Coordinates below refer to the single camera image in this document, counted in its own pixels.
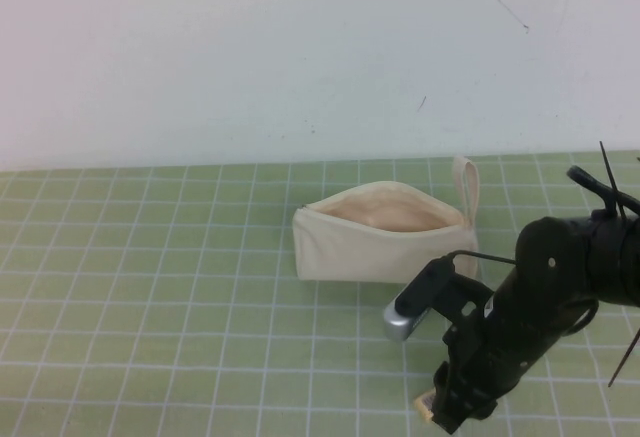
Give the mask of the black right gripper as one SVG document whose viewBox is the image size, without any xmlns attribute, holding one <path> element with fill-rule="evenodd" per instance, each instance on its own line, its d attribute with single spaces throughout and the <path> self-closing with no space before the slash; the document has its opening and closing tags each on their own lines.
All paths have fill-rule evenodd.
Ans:
<svg viewBox="0 0 640 437">
<path fill-rule="evenodd" d="M 448 362 L 437 369 L 432 411 L 446 431 L 484 420 L 555 342 L 555 311 L 540 286 L 509 276 L 468 316 L 452 322 L 443 341 Z"/>
</svg>

